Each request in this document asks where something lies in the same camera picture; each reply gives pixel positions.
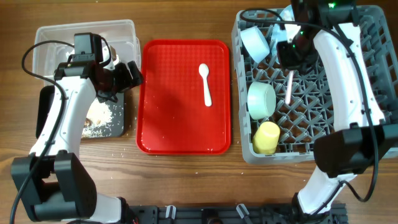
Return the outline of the rice and nut leftovers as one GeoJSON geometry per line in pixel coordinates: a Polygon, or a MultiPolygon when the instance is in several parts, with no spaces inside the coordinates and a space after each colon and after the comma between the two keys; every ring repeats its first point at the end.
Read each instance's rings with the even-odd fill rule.
{"type": "Polygon", "coordinates": [[[113,113],[106,103],[100,103],[97,99],[92,102],[84,124],[82,138],[101,138],[104,130],[109,128],[113,113]]]}

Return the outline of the white plastic fork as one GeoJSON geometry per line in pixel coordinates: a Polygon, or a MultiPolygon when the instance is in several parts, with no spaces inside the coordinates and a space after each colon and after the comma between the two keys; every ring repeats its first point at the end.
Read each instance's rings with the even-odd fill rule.
{"type": "Polygon", "coordinates": [[[285,94],[285,104],[289,105],[291,102],[291,96],[292,96],[292,85],[293,85],[293,77],[294,77],[294,70],[289,71],[289,77],[288,77],[288,82],[287,82],[287,87],[286,87],[286,94],[285,94]]]}

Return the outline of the light blue small bowl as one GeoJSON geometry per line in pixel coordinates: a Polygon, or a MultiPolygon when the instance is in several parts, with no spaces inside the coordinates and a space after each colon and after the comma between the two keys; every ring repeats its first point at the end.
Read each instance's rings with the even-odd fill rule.
{"type": "Polygon", "coordinates": [[[261,63],[270,53],[269,44],[257,26],[241,31],[241,40],[256,63],[261,63]]]}

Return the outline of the mint green bowl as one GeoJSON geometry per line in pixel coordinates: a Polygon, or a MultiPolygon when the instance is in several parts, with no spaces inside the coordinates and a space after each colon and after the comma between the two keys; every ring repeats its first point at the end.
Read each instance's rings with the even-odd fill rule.
{"type": "Polygon", "coordinates": [[[270,117],[276,108],[276,94],[272,85],[253,82],[248,90],[248,111],[252,119],[270,117]]]}

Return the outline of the yellow cup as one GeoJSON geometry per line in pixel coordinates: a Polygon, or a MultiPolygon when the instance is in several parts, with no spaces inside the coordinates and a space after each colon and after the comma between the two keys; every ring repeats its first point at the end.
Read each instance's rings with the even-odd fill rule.
{"type": "Polygon", "coordinates": [[[277,124],[266,121],[257,129],[252,144],[258,154],[272,155],[279,142],[280,128],[277,124]]]}

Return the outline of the white plastic spoon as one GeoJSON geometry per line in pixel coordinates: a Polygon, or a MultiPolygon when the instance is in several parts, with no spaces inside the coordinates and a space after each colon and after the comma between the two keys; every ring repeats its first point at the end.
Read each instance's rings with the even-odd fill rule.
{"type": "Polygon", "coordinates": [[[203,79],[203,93],[204,93],[205,106],[210,107],[212,105],[212,99],[207,80],[210,70],[205,63],[201,63],[199,65],[198,71],[203,79]]]}

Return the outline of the light blue plate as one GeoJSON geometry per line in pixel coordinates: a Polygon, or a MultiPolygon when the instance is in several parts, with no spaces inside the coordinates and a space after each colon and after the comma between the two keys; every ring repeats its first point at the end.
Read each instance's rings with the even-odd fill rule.
{"type": "MultiPolygon", "coordinates": [[[[288,5],[281,13],[280,13],[281,18],[284,21],[294,21],[294,13],[292,10],[292,6],[288,5]]],[[[287,41],[286,38],[286,31],[285,29],[282,30],[280,28],[279,24],[274,24],[273,29],[272,29],[272,35],[271,35],[271,42],[274,43],[274,45],[271,48],[271,54],[272,56],[277,55],[277,43],[278,42],[283,42],[283,41],[287,41]]]]}

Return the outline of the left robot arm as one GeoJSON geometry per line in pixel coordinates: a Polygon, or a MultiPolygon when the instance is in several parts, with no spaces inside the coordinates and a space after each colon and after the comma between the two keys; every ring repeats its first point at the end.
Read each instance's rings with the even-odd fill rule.
{"type": "Polygon", "coordinates": [[[79,150],[92,102],[117,102],[118,93],[143,83],[142,73],[135,62],[114,62],[98,34],[75,34],[73,49],[49,79],[55,91],[37,142],[12,162],[17,189],[12,208],[23,204],[33,222],[138,223],[124,198],[98,193],[79,150]]]}

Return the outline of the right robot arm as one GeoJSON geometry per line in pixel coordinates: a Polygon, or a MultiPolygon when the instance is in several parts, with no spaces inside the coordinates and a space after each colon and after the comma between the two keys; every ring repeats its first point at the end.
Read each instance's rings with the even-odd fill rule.
{"type": "Polygon", "coordinates": [[[292,1],[300,29],[277,44],[282,67],[303,70],[320,59],[333,105],[334,131],[313,145],[316,168],[294,197],[299,220],[327,213],[343,187],[367,168],[377,170],[397,142],[397,126],[386,124],[369,81],[354,1],[292,1]]]}

